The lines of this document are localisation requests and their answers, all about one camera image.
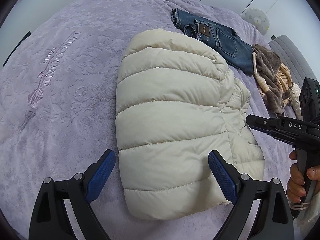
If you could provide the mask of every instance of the metal screw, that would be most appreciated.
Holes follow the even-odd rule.
[[[249,179],[250,179],[250,176],[249,176],[248,174],[244,173],[244,174],[241,174],[241,179],[243,179],[243,180],[249,180]]]
[[[280,184],[280,180],[278,179],[278,178],[273,178],[273,183],[275,183],[275,184]]]
[[[81,173],[77,173],[76,175],[74,175],[75,179],[81,179],[82,178],[82,174]]]
[[[45,179],[43,180],[43,182],[44,182],[45,184],[48,184],[50,181],[51,181],[51,178],[49,178],[49,177],[47,177],[47,178],[45,178]]]

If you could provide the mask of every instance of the human hand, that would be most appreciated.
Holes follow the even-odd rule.
[[[289,154],[291,160],[297,160],[296,150]],[[294,163],[290,167],[291,178],[287,183],[287,195],[292,203],[300,203],[300,197],[306,195],[306,191],[303,188],[304,179],[303,174],[298,170],[297,164]],[[307,170],[307,176],[311,180],[317,180],[317,185],[314,191],[314,195],[320,191],[320,165],[312,167]]]

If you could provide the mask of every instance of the gray quilted cushion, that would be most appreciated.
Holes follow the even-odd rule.
[[[290,69],[292,81],[300,88],[305,77],[317,79],[306,59],[287,36],[281,35],[269,42],[269,45]]]

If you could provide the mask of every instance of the folded blue jeans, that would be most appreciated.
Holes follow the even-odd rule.
[[[185,35],[218,52],[229,65],[253,74],[252,46],[242,41],[234,29],[177,8],[172,10],[171,20]]]

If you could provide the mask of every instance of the lavender bedspread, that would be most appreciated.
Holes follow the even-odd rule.
[[[69,179],[106,149],[117,153],[115,95],[123,52],[145,30],[179,32],[170,20],[172,8],[228,25],[247,43],[269,47],[234,12],[193,0],[77,0],[23,41],[0,71],[0,208],[23,237],[28,238],[45,177]],[[232,69],[251,92],[248,114],[268,117],[254,78]],[[289,107],[286,113],[294,116]],[[253,133],[266,160],[264,179],[278,177],[286,184],[292,148]],[[232,208],[217,206],[175,221],[137,219],[127,210],[118,163],[91,206],[113,240],[212,239]],[[83,239],[73,213],[69,216]]]

